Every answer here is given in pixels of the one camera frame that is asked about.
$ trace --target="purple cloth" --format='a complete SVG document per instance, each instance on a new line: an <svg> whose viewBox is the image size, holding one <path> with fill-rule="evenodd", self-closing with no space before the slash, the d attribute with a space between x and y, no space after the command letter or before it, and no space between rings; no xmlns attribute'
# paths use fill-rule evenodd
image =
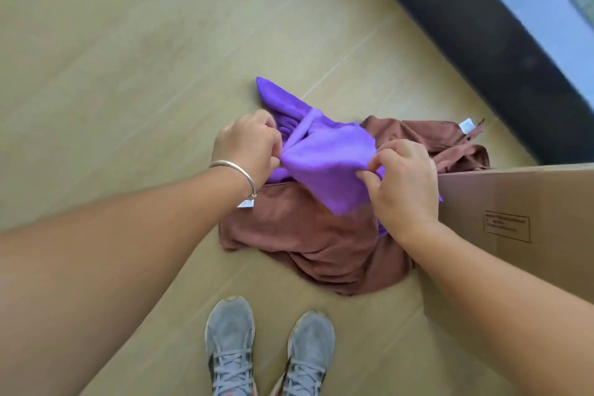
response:
<svg viewBox="0 0 594 396"><path fill-rule="evenodd" d="M358 124L334 122L265 78L256 78L256 84L283 137L282 168L268 183L293 178L337 216L369 202L355 172L366 169L375 155L375 139Z"/></svg>

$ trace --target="brown towel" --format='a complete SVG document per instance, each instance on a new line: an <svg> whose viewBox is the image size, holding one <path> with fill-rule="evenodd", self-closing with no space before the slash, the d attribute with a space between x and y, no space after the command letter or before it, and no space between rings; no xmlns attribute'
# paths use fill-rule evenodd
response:
<svg viewBox="0 0 594 396"><path fill-rule="evenodd" d="M376 147L406 138L423 144L438 172L489 167L486 149L471 143L482 122L464 135L458 124L368 117L361 126ZM239 208L219 225L226 250L255 247L305 279L339 294L361 294L397 284L412 267L389 236L378 238L371 204L334 216L299 182L265 185L253 208Z"/></svg>

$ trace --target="foot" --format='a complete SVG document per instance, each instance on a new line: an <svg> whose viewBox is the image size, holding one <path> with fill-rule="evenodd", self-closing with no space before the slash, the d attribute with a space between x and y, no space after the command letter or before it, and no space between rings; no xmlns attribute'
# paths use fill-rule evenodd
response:
<svg viewBox="0 0 594 396"><path fill-rule="evenodd" d="M334 328L317 311L304 314L289 338L289 362L271 396L318 396L334 355Z"/></svg>
<svg viewBox="0 0 594 396"><path fill-rule="evenodd" d="M254 317L243 297L222 300L204 332L213 396L257 396L252 371Z"/></svg>

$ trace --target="fabric tag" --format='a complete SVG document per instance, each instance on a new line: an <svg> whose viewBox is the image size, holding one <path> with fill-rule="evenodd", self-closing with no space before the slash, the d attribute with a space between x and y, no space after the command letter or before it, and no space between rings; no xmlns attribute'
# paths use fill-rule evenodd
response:
<svg viewBox="0 0 594 396"><path fill-rule="evenodd" d="M244 200L242 203L237 205L237 208L252 208L254 206L254 199Z"/></svg>
<svg viewBox="0 0 594 396"><path fill-rule="evenodd" d="M464 134L469 134L472 130L476 128L476 126L472 123L472 119L468 118L466 121L460 122L458 127L462 130Z"/></svg>

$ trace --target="bangle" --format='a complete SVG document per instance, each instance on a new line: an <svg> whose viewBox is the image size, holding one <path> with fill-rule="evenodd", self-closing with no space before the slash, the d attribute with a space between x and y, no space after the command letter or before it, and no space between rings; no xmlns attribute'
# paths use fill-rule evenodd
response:
<svg viewBox="0 0 594 396"><path fill-rule="evenodd" d="M248 182L252 187L252 194L246 200L254 200L256 198L256 192L258 191L256 188L256 183L254 183L254 180L252 180L252 178L249 176L249 174L247 172L245 172L241 167L237 166L237 164L232 163L231 161L216 160L210 164L209 169L217 167L217 166L227 166L229 168L234 168L236 171L241 172L243 174L243 176L248 179Z"/></svg>

